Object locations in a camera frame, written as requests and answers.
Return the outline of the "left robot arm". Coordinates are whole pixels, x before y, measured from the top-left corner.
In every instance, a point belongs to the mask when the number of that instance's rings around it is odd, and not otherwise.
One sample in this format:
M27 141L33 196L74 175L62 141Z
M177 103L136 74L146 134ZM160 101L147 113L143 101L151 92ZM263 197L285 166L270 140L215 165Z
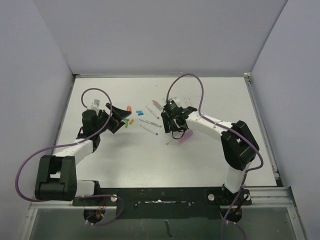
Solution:
M38 201L72 201L83 197L92 206L100 203L102 193L98 190L98 182L77 179L76 166L97 150L101 133L106 130L116 133L132 113L109 103L106 107L110 113L99 109L97 105L85 110L82 113L82 127L74 144L54 155L40 158L34 190Z

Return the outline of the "orange highlighter body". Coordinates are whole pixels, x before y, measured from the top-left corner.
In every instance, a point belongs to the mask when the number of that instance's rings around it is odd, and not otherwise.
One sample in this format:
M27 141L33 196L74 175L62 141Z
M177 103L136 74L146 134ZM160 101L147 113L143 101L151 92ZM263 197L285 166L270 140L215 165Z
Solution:
M159 103L157 102L156 100L153 100L153 105L159 110L159 111L163 111L164 110L164 107Z

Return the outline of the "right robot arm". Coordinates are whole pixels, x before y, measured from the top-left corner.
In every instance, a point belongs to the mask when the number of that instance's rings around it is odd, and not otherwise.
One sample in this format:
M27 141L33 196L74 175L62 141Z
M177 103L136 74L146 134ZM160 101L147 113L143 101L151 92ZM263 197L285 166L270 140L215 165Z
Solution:
M224 159L229 165L222 197L230 205L239 201L239 190L244 184L245 173L259 151L259 145L248 125L241 120L232 123L199 114L195 107L183 108L173 99L165 101L161 118L166 134L179 132L185 135L188 130L192 130L221 143Z

